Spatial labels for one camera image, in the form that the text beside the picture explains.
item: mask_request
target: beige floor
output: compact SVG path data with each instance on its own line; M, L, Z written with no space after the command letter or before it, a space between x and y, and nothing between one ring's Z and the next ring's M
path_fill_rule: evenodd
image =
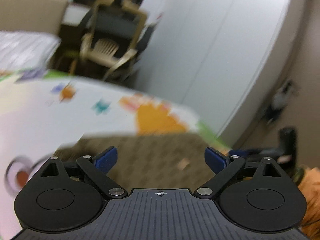
M272 127L262 122L242 148L277 146L277 131L295 126L298 162L320 167L320 0L310 0L310 14L289 77L301 90L293 96L282 117Z

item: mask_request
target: black robotic device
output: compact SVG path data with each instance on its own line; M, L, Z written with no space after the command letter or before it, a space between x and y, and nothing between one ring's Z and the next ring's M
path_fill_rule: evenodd
M289 141L292 150L295 140ZM308 239L298 230L306 200L271 157L249 162L207 148L209 167L212 161L225 167L193 194L133 189L129 195L105 175L116 157L113 147L75 163L51 157L16 197L23 230L14 239Z

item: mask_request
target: gray ridged panel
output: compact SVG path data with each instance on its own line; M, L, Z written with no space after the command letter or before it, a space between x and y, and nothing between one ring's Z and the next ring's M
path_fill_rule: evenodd
M26 229L16 240L269 240L307 239L298 230L278 234L246 231L230 223L211 200L188 190L135 189L131 196L111 200L102 214L78 230L44 234Z

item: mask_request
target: colorful printed tablecloth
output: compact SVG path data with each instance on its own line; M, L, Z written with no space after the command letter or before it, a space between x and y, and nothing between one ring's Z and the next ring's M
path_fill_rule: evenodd
M13 210L17 193L58 147L84 134L199 132L228 151L185 106L54 71L0 77L0 118L2 240L21 230Z

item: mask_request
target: chair seat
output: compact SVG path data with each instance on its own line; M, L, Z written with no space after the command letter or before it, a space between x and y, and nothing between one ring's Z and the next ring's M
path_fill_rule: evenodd
M113 55L119 49L118 43L110 39L99 39L89 50L88 58L106 67L112 67L119 59Z

